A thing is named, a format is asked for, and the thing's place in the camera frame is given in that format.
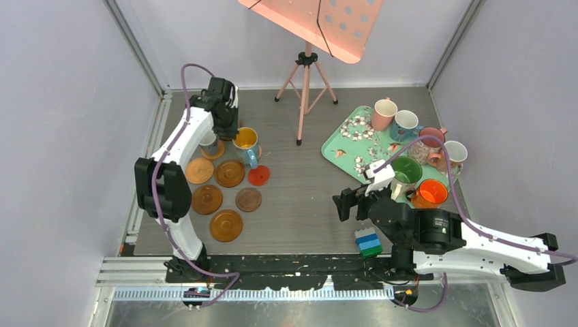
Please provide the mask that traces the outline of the orange mug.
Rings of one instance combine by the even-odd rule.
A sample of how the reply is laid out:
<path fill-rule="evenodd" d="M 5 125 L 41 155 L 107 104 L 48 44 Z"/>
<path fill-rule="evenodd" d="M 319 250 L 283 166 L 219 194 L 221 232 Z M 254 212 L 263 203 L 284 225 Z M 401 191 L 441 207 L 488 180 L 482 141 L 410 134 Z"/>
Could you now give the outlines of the orange mug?
<path fill-rule="evenodd" d="M 407 201 L 419 209 L 440 208 L 448 195 L 446 186 L 435 179 L 426 179 L 416 189 L 405 192 Z"/>

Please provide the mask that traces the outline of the small blue patterned mug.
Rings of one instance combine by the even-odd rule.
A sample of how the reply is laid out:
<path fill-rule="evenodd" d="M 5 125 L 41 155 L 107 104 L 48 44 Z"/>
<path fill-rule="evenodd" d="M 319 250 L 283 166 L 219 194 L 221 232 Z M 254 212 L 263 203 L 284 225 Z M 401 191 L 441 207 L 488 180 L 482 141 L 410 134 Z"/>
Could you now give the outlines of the small blue patterned mug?
<path fill-rule="evenodd" d="M 210 131 L 209 133 L 205 134 L 204 137 L 201 139 L 199 147 L 212 145 L 216 143 L 217 140 L 218 140 L 217 136 L 212 131 Z"/>

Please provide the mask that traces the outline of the light plain wooden coaster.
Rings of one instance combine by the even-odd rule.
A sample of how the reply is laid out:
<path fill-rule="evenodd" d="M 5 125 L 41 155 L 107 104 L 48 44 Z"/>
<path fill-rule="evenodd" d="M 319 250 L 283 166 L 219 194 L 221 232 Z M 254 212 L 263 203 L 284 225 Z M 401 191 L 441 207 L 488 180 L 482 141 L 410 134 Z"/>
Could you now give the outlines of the light plain wooden coaster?
<path fill-rule="evenodd" d="M 222 140 L 217 140 L 216 143 L 208 146 L 201 146 L 201 154 L 205 159 L 215 160 L 220 158 L 225 150 L 225 144 Z"/>

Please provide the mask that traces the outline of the green inside cream mug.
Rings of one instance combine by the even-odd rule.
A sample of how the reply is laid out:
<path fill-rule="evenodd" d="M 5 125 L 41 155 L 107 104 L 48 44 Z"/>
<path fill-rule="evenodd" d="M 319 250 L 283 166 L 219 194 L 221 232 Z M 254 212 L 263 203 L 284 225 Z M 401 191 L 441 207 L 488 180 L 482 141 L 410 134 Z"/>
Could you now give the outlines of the green inside cream mug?
<path fill-rule="evenodd" d="M 400 156 L 391 162 L 391 167 L 395 173 L 391 181 L 391 199 L 397 200 L 404 197 L 409 191 L 414 191 L 423 175 L 423 169 L 419 162 L 411 157 Z"/>

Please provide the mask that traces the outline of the yellow inside blue mug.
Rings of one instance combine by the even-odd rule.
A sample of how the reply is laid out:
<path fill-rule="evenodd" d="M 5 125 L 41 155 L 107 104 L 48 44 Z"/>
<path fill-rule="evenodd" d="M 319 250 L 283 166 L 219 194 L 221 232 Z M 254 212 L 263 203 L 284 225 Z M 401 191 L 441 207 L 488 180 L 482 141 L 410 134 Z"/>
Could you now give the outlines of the yellow inside blue mug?
<path fill-rule="evenodd" d="M 251 127 L 240 127 L 236 138 L 232 142 L 237 159 L 251 169 L 257 168 L 261 152 L 256 131 Z"/>

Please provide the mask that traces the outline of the large ridged brown wooden coaster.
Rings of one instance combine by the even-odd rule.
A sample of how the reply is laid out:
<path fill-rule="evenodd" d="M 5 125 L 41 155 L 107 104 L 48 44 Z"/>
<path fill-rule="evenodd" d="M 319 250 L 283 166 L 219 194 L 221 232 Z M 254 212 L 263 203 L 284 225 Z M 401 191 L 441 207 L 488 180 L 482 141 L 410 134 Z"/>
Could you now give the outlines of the large ridged brown wooden coaster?
<path fill-rule="evenodd" d="M 245 166 L 237 160 L 221 162 L 214 171 L 218 185 L 225 188 L 236 187 L 245 178 Z"/>

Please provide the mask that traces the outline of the red round paper coaster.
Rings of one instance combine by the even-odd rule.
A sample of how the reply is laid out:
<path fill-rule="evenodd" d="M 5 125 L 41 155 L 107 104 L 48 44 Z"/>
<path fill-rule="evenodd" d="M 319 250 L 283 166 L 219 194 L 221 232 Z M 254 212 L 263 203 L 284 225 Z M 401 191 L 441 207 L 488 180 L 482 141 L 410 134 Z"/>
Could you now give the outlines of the red round paper coaster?
<path fill-rule="evenodd" d="M 247 174 L 249 183 L 253 186 L 263 186 L 270 179 L 271 172 L 265 165 L 259 165 L 257 168 L 251 169 Z"/>

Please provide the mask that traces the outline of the dark walnut coaster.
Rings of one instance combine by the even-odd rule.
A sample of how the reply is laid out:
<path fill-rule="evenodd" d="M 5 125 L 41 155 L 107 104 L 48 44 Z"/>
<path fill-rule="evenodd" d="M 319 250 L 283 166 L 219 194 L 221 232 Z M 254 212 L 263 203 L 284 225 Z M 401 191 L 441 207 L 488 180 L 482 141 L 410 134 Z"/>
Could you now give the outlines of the dark walnut coaster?
<path fill-rule="evenodd" d="M 262 195 L 256 188 L 246 187 L 237 193 L 235 204 L 243 212 L 254 212 L 262 204 Z"/>

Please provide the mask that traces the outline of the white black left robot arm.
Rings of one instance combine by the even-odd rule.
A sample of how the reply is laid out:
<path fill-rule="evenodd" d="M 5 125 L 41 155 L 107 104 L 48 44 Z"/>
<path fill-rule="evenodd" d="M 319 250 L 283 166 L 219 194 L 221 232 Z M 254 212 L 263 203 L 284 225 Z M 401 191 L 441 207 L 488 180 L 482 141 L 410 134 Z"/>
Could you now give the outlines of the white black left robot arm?
<path fill-rule="evenodd" d="M 207 251 L 190 219 L 192 193 L 185 167 L 200 141 L 208 135 L 235 139 L 239 132 L 238 88 L 212 77 L 206 89 L 186 103 L 181 120 L 150 158 L 134 165 L 138 206 L 162 227 L 172 246 L 169 267 L 193 282 L 209 272 Z"/>

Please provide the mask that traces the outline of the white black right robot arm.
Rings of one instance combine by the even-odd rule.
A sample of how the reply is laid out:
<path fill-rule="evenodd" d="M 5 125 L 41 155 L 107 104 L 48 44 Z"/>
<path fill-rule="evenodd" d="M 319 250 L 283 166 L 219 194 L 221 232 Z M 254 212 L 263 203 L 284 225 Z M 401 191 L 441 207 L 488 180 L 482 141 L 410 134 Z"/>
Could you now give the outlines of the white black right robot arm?
<path fill-rule="evenodd" d="M 387 269 L 392 277 L 451 273 L 507 281 L 528 292 L 547 292 L 566 283 L 564 268 L 547 255 L 557 250 L 553 234 L 522 237 L 526 248 L 498 242 L 499 233 L 487 237 L 475 232 L 457 213 L 440 208 L 411 208 L 390 197 L 390 190 L 347 188 L 332 200 L 340 221 L 357 208 L 356 219 L 369 219 L 391 242 Z"/>

